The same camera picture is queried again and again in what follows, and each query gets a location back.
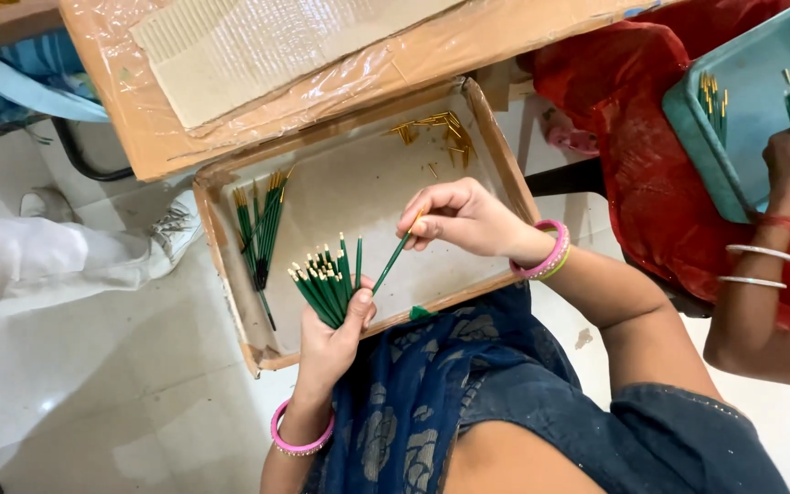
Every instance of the blue plastic tray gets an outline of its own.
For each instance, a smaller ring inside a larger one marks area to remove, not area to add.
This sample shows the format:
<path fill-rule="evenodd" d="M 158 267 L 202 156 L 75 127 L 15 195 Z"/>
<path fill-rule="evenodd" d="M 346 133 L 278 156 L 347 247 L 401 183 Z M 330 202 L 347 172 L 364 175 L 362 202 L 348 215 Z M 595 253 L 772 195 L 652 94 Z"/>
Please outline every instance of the blue plastic tray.
<path fill-rule="evenodd" d="M 726 220 L 748 223 L 747 211 L 766 211 L 770 182 L 761 152 L 772 134 L 790 127 L 784 69 L 790 73 L 790 9 L 697 59 L 664 95 L 666 118 Z M 727 150 L 697 101 L 702 72 L 728 90 Z"/>

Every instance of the red cloth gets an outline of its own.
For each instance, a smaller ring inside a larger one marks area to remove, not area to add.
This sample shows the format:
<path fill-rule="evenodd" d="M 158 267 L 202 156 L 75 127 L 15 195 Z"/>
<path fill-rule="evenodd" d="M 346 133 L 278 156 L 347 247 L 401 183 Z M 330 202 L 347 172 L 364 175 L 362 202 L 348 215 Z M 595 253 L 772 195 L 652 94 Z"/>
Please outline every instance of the red cloth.
<path fill-rule="evenodd" d="M 664 116 L 661 100 L 691 61 L 790 6 L 790 0 L 687 0 L 535 52 L 534 86 L 596 132 L 612 228 L 650 272 L 715 301 L 728 243 L 751 225 L 722 219 Z M 790 263 L 779 324 L 790 328 Z"/>

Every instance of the sneaker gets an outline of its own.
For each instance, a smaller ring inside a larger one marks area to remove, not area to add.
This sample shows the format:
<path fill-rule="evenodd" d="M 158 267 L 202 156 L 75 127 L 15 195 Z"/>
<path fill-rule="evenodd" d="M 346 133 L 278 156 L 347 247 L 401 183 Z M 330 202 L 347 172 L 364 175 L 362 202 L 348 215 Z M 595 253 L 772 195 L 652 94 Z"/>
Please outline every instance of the sneaker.
<path fill-rule="evenodd" d="M 75 212 L 60 191 L 34 187 L 20 199 L 21 218 L 45 218 L 57 223 L 75 222 Z"/>
<path fill-rule="evenodd" d="M 153 273 L 154 278 L 159 278 L 175 269 L 188 247 L 203 234 L 194 192 L 185 191 L 176 196 L 166 214 L 151 225 L 151 232 L 152 243 L 159 246 L 170 261 L 162 270 Z"/>

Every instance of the shoelace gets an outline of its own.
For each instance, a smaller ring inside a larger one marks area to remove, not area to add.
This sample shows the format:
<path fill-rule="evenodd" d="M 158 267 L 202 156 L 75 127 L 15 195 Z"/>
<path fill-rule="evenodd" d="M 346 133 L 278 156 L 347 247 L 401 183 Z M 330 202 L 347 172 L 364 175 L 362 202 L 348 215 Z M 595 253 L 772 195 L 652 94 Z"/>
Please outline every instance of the shoelace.
<path fill-rule="evenodd" d="M 187 230 L 184 225 L 184 220 L 191 212 L 184 208 L 184 206 L 177 202 L 170 206 L 166 214 L 154 225 L 151 230 L 158 234 L 175 233 Z"/>

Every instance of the pink bangle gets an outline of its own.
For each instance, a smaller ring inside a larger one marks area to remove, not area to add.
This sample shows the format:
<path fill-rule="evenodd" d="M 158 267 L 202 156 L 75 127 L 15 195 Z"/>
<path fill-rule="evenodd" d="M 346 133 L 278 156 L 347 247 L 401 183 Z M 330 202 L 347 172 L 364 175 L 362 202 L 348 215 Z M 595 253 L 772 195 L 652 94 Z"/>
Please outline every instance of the pink bangle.
<path fill-rule="evenodd" d="M 319 453 L 319 450 L 325 447 L 325 444 L 331 439 L 331 435 L 335 430 L 335 414 L 331 414 L 331 422 L 328 423 L 328 428 L 322 433 L 322 437 L 319 440 L 306 446 L 292 446 L 279 437 L 279 420 L 285 414 L 285 409 L 288 408 L 288 402 L 290 401 L 291 399 L 285 400 L 277 408 L 277 411 L 273 413 L 273 419 L 270 420 L 270 436 L 273 437 L 273 444 L 277 445 L 277 449 L 280 452 L 289 456 L 309 456 Z"/>
<path fill-rule="evenodd" d="M 569 256 L 569 229 L 557 220 L 541 220 L 535 223 L 534 226 L 537 230 L 542 231 L 556 230 L 557 236 L 554 250 L 551 251 L 548 258 L 544 259 L 542 264 L 538 264 L 532 269 L 523 269 L 511 259 L 511 271 L 525 279 L 545 279 L 558 271 L 563 266 L 566 257 Z"/>

